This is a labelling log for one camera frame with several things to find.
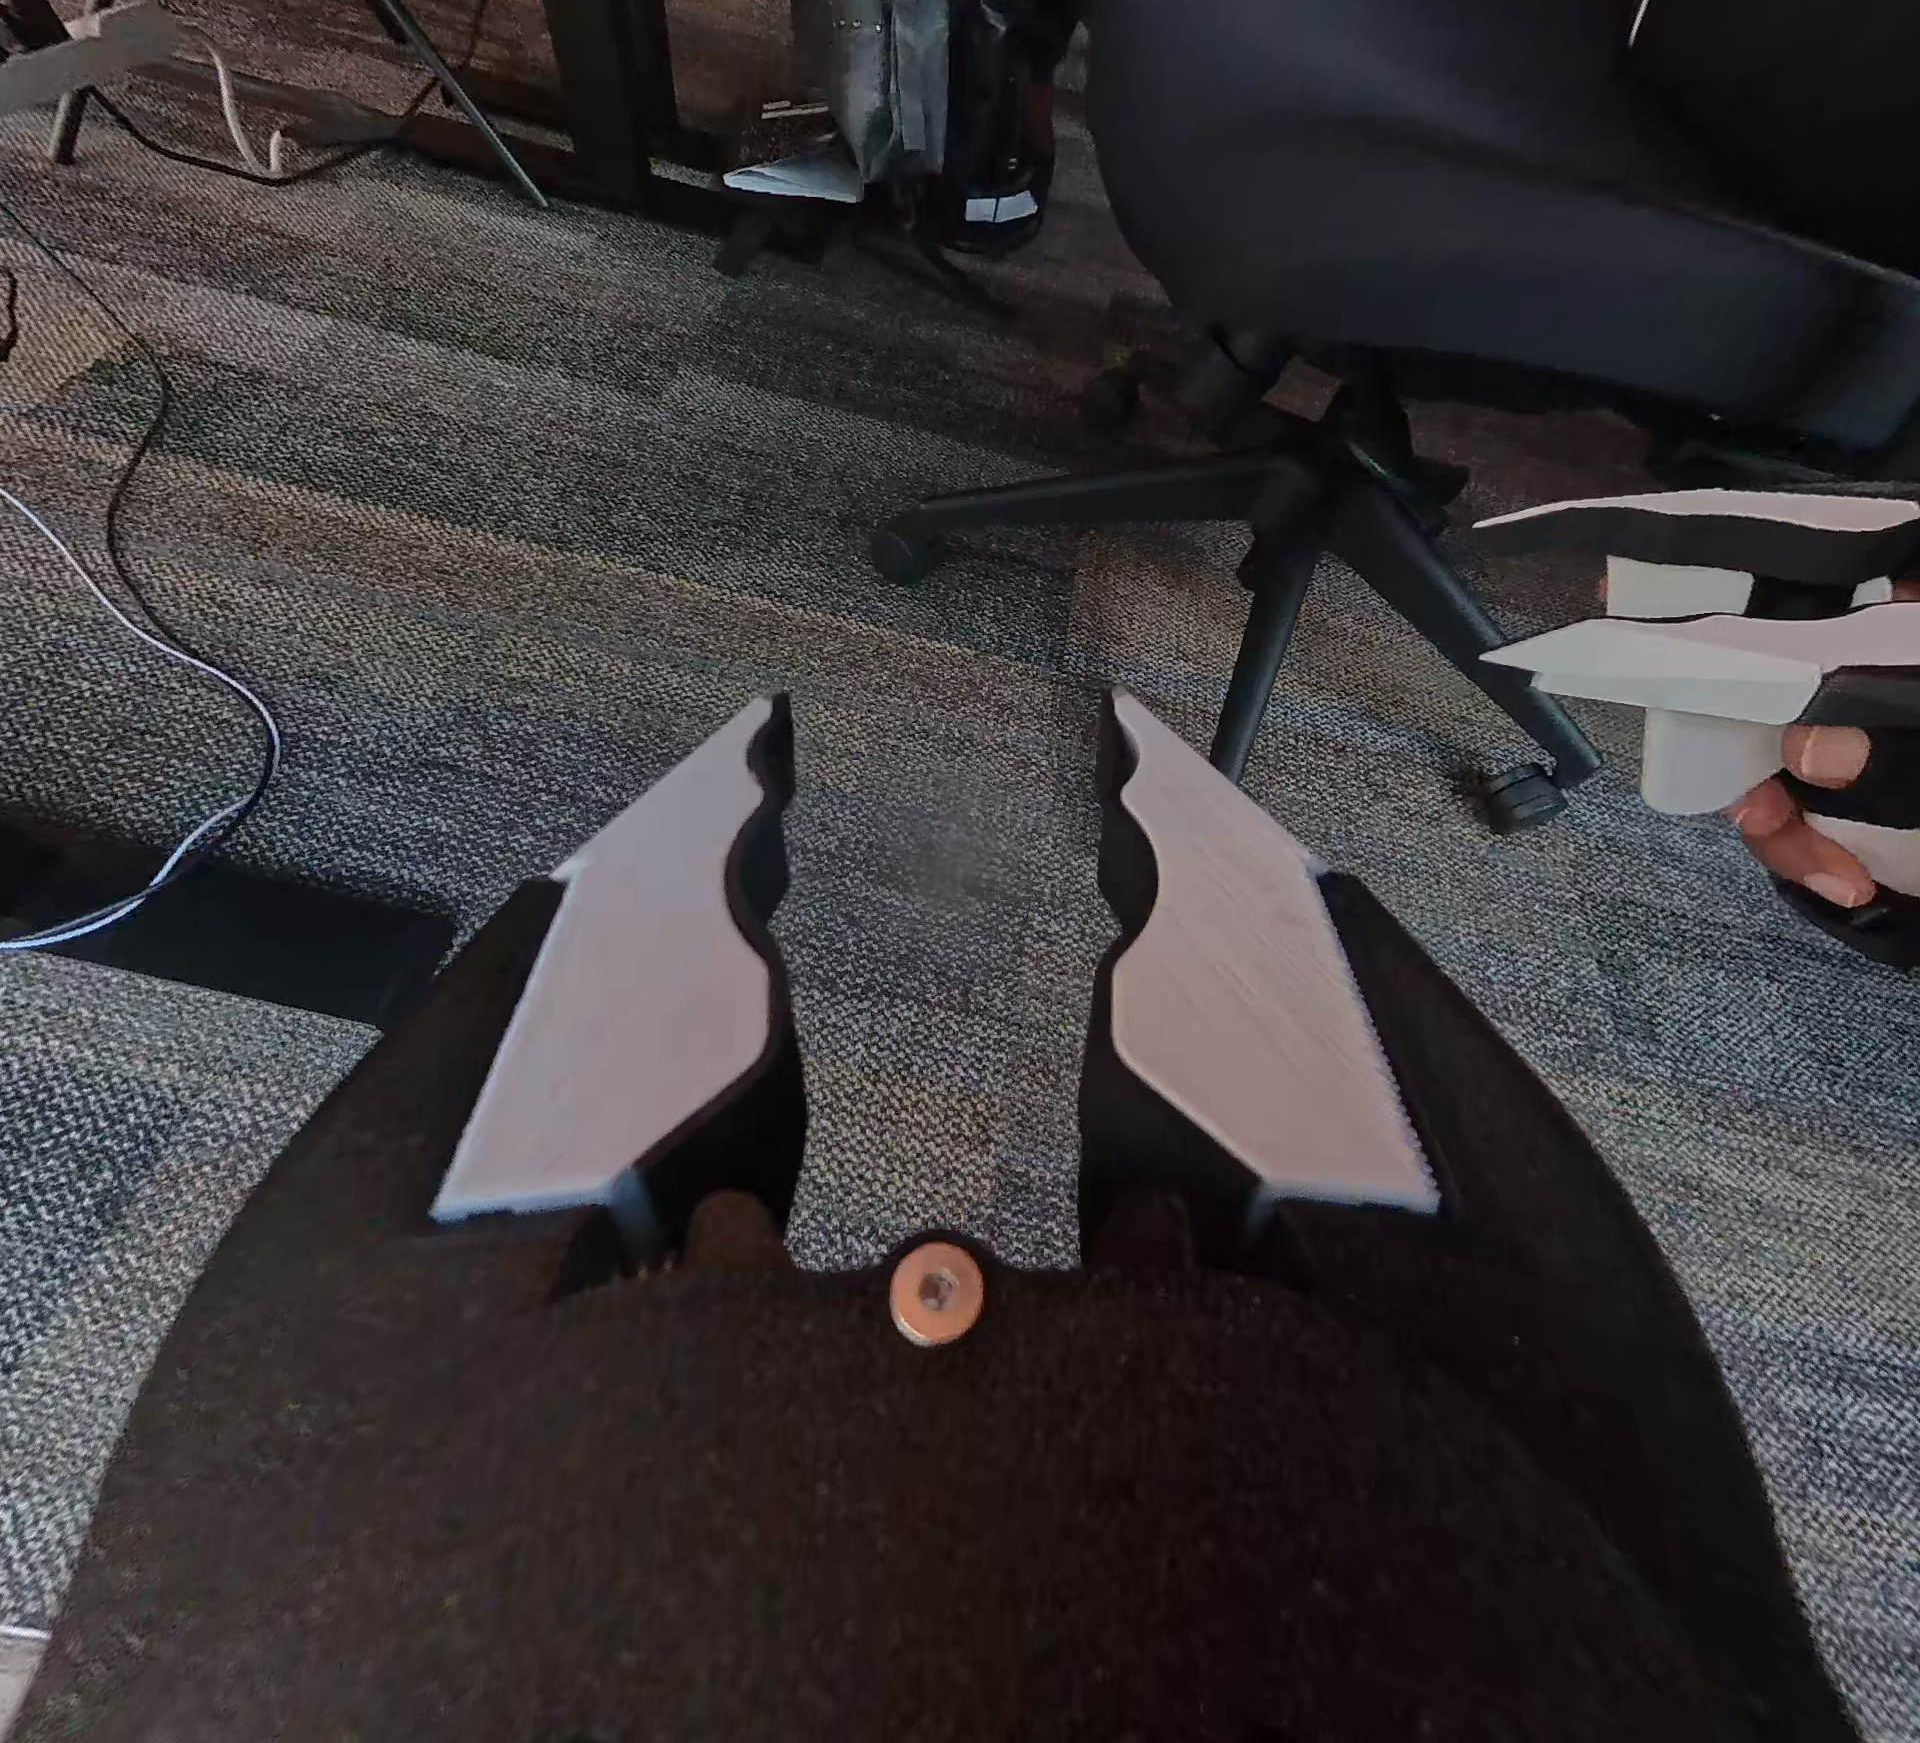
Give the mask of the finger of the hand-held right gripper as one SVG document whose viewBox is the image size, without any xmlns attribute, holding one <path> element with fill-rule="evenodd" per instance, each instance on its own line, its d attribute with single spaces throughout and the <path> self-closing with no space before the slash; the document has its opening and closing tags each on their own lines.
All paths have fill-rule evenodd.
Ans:
<svg viewBox="0 0 1920 1743">
<path fill-rule="evenodd" d="M 1640 711 L 1645 803 L 1663 814 L 1707 814 L 1778 771 L 1785 726 L 1826 676 L 1871 666 L 1918 674 L 1918 610 L 1882 603 L 1804 622 L 1593 619 L 1482 660 L 1553 696 Z"/>
<path fill-rule="evenodd" d="M 1889 603 L 1918 574 L 1913 488 L 1678 490 L 1482 519 L 1494 554 L 1605 562 L 1605 613 L 1637 622 L 1804 622 Z"/>
</svg>

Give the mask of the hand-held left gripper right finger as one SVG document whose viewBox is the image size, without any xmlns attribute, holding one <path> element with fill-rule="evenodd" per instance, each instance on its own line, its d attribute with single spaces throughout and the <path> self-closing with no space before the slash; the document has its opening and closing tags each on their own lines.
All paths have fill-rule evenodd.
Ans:
<svg viewBox="0 0 1920 1743">
<path fill-rule="evenodd" d="M 1186 1204 L 1197 1251 L 1261 1251 L 1296 1202 L 1432 1218 L 1442 1188 L 1317 857 L 1126 691 L 1103 700 L 1097 970 L 1079 1220 Z"/>
</svg>

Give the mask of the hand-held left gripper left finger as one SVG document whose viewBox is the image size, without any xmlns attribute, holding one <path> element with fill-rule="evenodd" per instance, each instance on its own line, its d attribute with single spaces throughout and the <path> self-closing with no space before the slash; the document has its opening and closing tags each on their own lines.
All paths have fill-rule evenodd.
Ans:
<svg viewBox="0 0 1920 1743">
<path fill-rule="evenodd" d="M 550 875 L 559 902 L 430 1206 L 439 1227 L 600 1210 L 686 1251 L 705 1210 L 784 1248 L 808 1107 L 787 970 L 784 694 L 738 709 Z"/>
</svg>

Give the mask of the person's right hand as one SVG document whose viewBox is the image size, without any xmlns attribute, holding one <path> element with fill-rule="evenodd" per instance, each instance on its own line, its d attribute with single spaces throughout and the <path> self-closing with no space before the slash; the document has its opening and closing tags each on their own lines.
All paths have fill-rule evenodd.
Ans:
<svg viewBox="0 0 1920 1743">
<path fill-rule="evenodd" d="M 1838 909 L 1871 904 L 1878 886 L 1846 847 L 1811 830 L 1783 774 L 1814 788 L 1846 790 L 1869 758 L 1867 732 L 1843 724 L 1791 724 L 1782 736 L 1778 772 L 1725 810 L 1746 851 L 1779 884 L 1809 891 Z"/>
</svg>

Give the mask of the black mesh office chair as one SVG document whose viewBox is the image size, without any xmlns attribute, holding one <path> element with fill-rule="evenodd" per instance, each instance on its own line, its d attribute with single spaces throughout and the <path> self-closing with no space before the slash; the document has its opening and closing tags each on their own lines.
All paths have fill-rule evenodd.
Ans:
<svg viewBox="0 0 1920 1743">
<path fill-rule="evenodd" d="M 1099 0 L 1101 179 L 1195 344 L 1103 371 L 1086 413 L 1164 391 L 1214 451 L 926 497 L 873 566 L 1245 523 L 1234 781 L 1331 556 L 1547 752 L 1477 788 L 1495 831 L 1539 825 L 1601 756 L 1483 658 L 1500 626 L 1433 541 L 1463 474 L 1416 455 L 1404 396 L 1613 409 L 1678 482 L 1913 467 L 1916 54 L 1916 0 Z"/>
</svg>

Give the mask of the black bag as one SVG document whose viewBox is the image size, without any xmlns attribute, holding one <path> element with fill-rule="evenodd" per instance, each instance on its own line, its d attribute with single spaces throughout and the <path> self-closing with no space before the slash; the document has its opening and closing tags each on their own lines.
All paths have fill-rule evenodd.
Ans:
<svg viewBox="0 0 1920 1743">
<path fill-rule="evenodd" d="M 1044 220 L 1055 82 L 1092 0 L 947 0 L 947 142 L 929 230 L 947 251 L 1004 257 Z"/>
</svg>

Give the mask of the white paper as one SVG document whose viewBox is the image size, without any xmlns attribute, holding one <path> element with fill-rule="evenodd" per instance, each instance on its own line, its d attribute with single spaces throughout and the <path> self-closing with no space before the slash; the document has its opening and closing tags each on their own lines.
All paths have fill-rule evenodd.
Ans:
<svg viewBox="0 0 1920 1743">
<path fill-rule="evenodd" d="M 735 166 L 722 174 L 722 185 L 735 195 L 808 202 L 860 205 L 866 195 L 852 158 L 827 147 Z"/>
</svg>

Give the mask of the grey power strip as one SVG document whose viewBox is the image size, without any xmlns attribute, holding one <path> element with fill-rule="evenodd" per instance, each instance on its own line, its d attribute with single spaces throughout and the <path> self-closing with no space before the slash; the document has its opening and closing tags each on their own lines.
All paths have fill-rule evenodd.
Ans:
<svg viewBox="0 0 1920 1743">
<path fill-rule="evenodd" d="M 54 104 L 67 94 L 105 89 L 125 73 L 184 50 L 191 27 L 159 0 L 89 10 L 44 48 L 11 50 L 2 60 L 2 119 Z"/>
</svg>

